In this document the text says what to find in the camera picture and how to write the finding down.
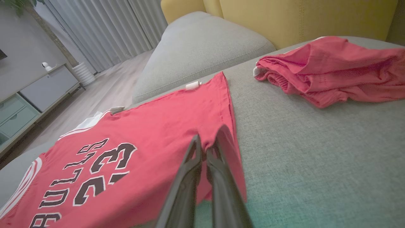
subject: yellow sofa backrest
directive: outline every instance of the yellow sofa backrest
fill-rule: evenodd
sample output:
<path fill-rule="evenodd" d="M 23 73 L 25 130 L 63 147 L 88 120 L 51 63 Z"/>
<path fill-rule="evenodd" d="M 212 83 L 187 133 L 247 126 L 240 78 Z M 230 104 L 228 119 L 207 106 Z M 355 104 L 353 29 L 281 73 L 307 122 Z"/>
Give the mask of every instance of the yellow sofa backrest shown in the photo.
<path fill-rule="evenodd" d="M 167 5 L 176 5 L 182 13 Z M 263 35 L 277 49 L 321 36 L 384 41 L 396 5 L 397 0 L 162 0 L 168 23 L 204 11 Z"/>

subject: white vase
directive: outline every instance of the white vase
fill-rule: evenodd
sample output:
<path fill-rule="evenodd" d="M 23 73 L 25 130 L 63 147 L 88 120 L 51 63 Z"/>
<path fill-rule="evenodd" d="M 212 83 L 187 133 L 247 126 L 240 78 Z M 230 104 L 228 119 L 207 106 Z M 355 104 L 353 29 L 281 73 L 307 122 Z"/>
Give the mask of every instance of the white vase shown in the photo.
<path fill-rule="evenodd" d="M 80 82 L 84 85 L 90 85 L 96 80 L 96 77 L 89 71 L 84 62 L 73 68 L 77 76 L 80 78 Z"/>

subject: wooden floor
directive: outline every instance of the wooden floor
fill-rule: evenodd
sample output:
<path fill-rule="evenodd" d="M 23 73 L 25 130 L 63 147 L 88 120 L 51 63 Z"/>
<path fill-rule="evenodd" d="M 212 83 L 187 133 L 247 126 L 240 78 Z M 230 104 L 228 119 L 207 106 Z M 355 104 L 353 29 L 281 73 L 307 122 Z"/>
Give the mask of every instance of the wooden floor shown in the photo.
<path fill-rule="evenodd" d="M 97 74 L 97 80 L 79 89 L 47 115 L 15 145 L 9 155 L 0 161 L 0 169 L 18 155 L 44 144 L 49 139 L 74 129 L 97 111 L 104 112 L 112 107 L 132 104 L 134 85 L 148 62 L 153 50 L 117 64 Z"/>

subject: red fabric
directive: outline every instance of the red fabric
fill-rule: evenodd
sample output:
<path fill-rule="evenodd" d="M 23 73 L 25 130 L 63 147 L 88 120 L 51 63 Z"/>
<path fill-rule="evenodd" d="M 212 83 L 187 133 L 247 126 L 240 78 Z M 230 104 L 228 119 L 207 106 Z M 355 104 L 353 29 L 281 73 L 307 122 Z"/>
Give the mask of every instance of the red fabric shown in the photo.
<path fill-rule="evenodd" d="M 299 94 L 318 108 L 335 102 L 383 102 L 405 97 L 405 49 L 367 49 L 339 37 L 314 40 L 285 54 L 265 56 L 256 66 L 286 94 Z"/>
<path fill-rule="evenodd" d="M 214 143 L 217 132 L 219 137 L 229 139 L 227 148 L 235 148 L 236 153 L 227 150 L 226 158 L 246 200 L 233 107 L 226 78 L 221 72 L 196 90 L 172 92 L 114 115 L 105 112 L 95 126 L 61 136 L 29 168 L 15 195 L 21 198 L 13 197 L 15 205 L 8 203 L 10 210 L 0 219 L 0 227 L 28 228 L 31 224 L 51 228 L 131 227 L 156 219 L 193 136 L 200 134 L 202 146 L 207 149 Z M 100 143 L 90 148 L 95 142 Z M 104 154 L 110 155 L 119 145 L 130 149 L 116 149 L 118 156 L 99 159 Z M 80 161 L 85 162 L 64 169 L 68 163 Z M 73 181 L 74 171 L 81 168 L 80 175 Z M 204 162 L 198 203 L 211 195 L 206 170 Z M 124 177 L 114 182 L 113 174 Z M 54 181 L 70 178 L 69 183 L 52 186 Z M 84 189 L 82 186 L 89 181 L 99 181 L 104 186 Z M 63 194 L 45 197 L 47 191 L 66 189 L 69 191 L 64 202 L 38 208 L 43 201 L 63 198 Z M 84 189 L 84 197 L 78 197 L 80 189 Z M 46 224 L 41 224 L 44 219 L 33 222 L 35 215 L 50 217 Z"/>

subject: mint green drawer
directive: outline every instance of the mint green drawer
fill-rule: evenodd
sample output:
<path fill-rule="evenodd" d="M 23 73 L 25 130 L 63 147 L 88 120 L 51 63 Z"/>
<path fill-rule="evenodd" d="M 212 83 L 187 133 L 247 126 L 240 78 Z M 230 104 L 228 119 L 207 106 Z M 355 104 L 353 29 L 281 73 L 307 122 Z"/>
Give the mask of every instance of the mint green drawer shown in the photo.
<path fill-rule="evenodd" d="M 12 137 L 35 116 L 35 113 L 33 113 L 28 107 L 25 107 L 12 118 L 7 120 L 3 125 L 1 125 L 0 131 L 6 134 L 8 137 Z"/>
<path fill-rule="evenodd" d="M 15 96 L 0 104 L 0 124 L 16 111 L 20 110 L 24 104 Z"/>

